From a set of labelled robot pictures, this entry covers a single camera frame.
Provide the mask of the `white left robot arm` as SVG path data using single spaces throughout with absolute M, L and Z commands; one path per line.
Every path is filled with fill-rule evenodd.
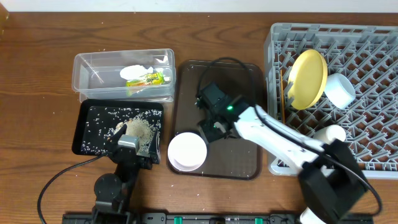
M 137 212 L 130 211 L 130 199 L 141 169 L 151 170 L 160 163 L 160 132 L 155 131 L 150 138 L 149 152 L 137 155 L 139 138 L 126 134 L 127 126 L 122 128 L 105 143 L 107 157 L 117 164 L 113 173 L 100 176 L 95 182 L 95 206 L 91 222 L 94 224 L 141 222 Z

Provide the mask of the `white cup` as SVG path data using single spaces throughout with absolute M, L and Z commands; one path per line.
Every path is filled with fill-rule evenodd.
M 346 140 L 346 133 L 341 126 L 333 124 L 317 131 L 313 135 L 313 138 L 326 144 L 331 144 L 336 139 L 344 142 Z

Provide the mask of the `yellow plate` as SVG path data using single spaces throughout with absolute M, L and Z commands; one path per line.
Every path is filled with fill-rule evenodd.
M 310 49 L 302 53 L 294 62 L 288 78 L 292 87 L 287 96 L 293 98 L 292 107 L 296 110 L 312 107 L 325 90 L 327 76 L 326 60 L 319 52 Z

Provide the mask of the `blue bowl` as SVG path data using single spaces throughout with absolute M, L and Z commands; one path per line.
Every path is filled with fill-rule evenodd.
M 324 93 L 327 98 L 341 110 L 347 108 L 356 98 L 353 85 L 340 73 L 334 73 L 328 76 Z

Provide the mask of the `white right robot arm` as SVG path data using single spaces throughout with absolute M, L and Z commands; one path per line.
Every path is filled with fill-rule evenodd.
M 307 204 L 301 223 L 339 223 L 368 189 L 348 145 L 327 144 L 300 134 L 269 116 L 243 96 L 232 98 L 210 83 L 197 92 L 206 118 L 198 123 L 207 143 L 243 138 L 287 164 L 298 175 Z

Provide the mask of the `wooden chopstick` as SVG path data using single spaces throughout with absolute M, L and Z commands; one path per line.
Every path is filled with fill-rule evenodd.
M 280 100 L 281 100 L 281 117 L 282 123 L 285 124 L 285 98 L 284 98 L 284 84 L 283 84 L 283 71 L 279 72 L 280 75 Z

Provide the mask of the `green snack wrapper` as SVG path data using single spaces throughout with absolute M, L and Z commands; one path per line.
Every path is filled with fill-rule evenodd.
M 127 87 L 132 86 L 150 86 L 150 85 L 162 85 L 165 83 L 164 76 L 162 72 L 147 73 L 140 76 L 137 79 L 128 80 L 126 82 Z

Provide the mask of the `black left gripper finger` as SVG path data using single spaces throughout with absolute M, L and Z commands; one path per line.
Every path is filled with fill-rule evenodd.
M 149 157 L 153 164 L 160 164 L 160 131 L 157 130 L 149 146 Z
M 114 148 L 118 146 L 118 141 L 120 140 L 121 136 L 126 133 L 127 125 L 124 124 L 114 135 L 108 138 L 105 142 L 105 148 Z

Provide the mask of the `pink bowl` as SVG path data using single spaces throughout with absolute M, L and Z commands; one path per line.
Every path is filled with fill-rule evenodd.
M 195 133 L 180 133 L 168 146 L 167 156 L 174 169 L 182 172 L 197 170 L 206 160 L 207 146 Z

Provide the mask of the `white tissue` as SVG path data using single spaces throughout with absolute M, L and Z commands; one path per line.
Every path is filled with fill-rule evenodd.
M 123 68 L 119 74 L 125 80 L 137 80 L 146 74 L 153 73 L 153 71 L 152 67 L 146 68 L 142 65 L 131 65 Z

